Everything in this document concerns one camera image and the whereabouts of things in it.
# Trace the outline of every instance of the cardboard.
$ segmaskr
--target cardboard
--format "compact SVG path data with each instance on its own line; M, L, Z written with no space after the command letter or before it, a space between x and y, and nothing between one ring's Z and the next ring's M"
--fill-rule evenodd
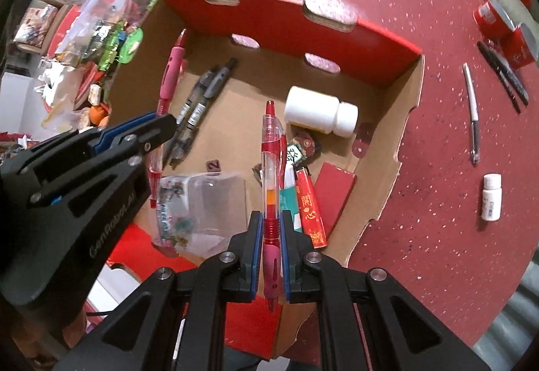
M358 123L374 131L365 157L352 153L354 138L317 135L322 153L309 166L316 180L323 162L354 172L357 183L324 252L347 266L370 220L379 219L397 178L398 148L408 114L419 104L424 59L409 42L359 21L343 25L312 13L296 0L239 0L237 6L211 5L204 0L160 0L142 25L144 39L133 61L120 65L110 91L111 126L154 110L169 52L184 26L192 30L186 47L188 70L179 83L170 111L177 115L197 78L231 57L238 66L200 125L187 159L175 174L206 171L218 159L223 171L242 172L247 182L247 207L260 210L261 188L251 168L260 162L261 120L265 102L284 106L292 85L335 95L359 108ZM248 49L230 41L246 35L260 44ZM341 73L308 65L314 53L336 62ZM291 138L292 128L286 127ZM172 173L170 168L165 175ZM141 212L138 220L152 219ZM140 224L148 229L148 224ZM284 304L274 341L273 357L289 348L314 305Z

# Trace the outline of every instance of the pink pen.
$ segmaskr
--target pink pen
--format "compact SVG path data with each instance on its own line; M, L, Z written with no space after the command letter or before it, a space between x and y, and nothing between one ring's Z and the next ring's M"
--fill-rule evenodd
M270 312L275 308L280 293L281 249L279 244L279 190L281 174L281 123L275 117L273 101L266 103L262 118L262 192L263 192L263 245L262 273L264 296Z
M161 81L161 89L159 90L159 103L157 104L157 116L168 113L170 102L174 97L176 86L178 84L180 73L185 69L186 62L183 59L185 50L183 47L173 47L170 52L170 58L166 64L166 69ZM149 157L148 162L148 177L150 180L150 207L157 206L157 194L159 191L159 182L163 173L163 145L154 149Z

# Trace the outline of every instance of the white bottle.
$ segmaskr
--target white bottle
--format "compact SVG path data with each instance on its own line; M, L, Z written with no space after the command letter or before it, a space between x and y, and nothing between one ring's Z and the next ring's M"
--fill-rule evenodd
M502 175L489 173L483 177L483 209L481 218L488 222L498 220L502 209Z
M357 106L339 102L335 96L292 87L285 106L285 122L324 134L351 137L357 123Z

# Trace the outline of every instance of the speckled red tabletop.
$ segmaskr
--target speckled red tabletop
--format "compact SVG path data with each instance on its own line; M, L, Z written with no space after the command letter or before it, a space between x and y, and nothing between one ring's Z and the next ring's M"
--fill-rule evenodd
M349 266L391 272L468 345L513 294L539 240L539 72L521 70L530 105L518 116L475 43L472 11L481 0L306 0L334 17L357 16L423 49L419 108L398 154L401 174L382 217L366 229ZM475 80L481 162L470 162L470 110L462 64ZM486 173L501 173L502 217L481 222ZM308 360L317 342L301 330L293 356Z

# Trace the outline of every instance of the screw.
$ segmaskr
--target screw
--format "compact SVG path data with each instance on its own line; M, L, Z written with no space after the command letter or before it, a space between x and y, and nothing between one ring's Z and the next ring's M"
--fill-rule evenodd
M37 204L37 202L39 202L40 199L41 199L41 192L36 191L32 196L30 196L30 203Z
M374 281L384 281L387 278L387 272L380 268L373 269L370 274Z
M159 268L157 270L157 278L160 280L166 280L167 278L170 278L171 275L172 275L171 268Z
M140 163L142 163L142 158L138 155L132 156L130 159L127 160L127 164L129 164L131 167L139 165Z
M235 260L235 254L230 251L225 251L219 254L219 260L223 263L231 263Z
M305 260L309 263L320 263L322 261L322 254L316 251L309 252L309 254L305 256Z

